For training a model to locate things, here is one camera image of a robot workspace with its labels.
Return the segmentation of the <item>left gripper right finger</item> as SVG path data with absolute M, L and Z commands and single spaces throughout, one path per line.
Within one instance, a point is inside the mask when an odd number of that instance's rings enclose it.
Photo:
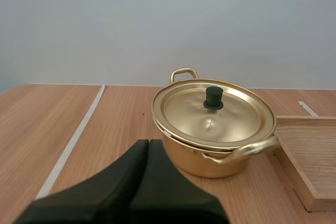
M 161 140 L 151 140 L 141 183 L 129 206 L 131 223 L 228 223 L 219 200 L 173 165 Z

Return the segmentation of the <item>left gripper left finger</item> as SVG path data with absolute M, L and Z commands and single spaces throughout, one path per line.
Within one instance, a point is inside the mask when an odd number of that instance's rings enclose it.
M 129 204 L 148 160 L 148 140 L 138 140 L 94 176 L 33 201 L 15 223 L 129 223 Z

